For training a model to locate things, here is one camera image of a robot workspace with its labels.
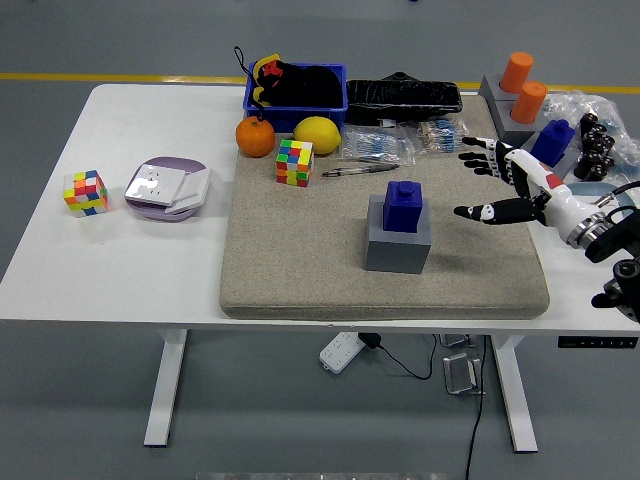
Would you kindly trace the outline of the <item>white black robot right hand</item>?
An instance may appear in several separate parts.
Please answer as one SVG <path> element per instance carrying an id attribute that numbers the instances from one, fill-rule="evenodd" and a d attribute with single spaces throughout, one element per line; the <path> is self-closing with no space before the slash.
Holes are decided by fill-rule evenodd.
<path id="1" fill-rule="evenodd" d="M 565 243 L 578 246 L 591 220 L 600 214 L 598 207 L 576 198 L 560 177 L 526 150 L 489 138 L 464 137 L 462 142 L 483 149 L 459 154 L 464 166 L 477 175 L 501 179 L 515 189 L 516 196 L 489 204 L 457 206 L 456 215 L 490 225 L 536 220 L 556 228 Z"/>

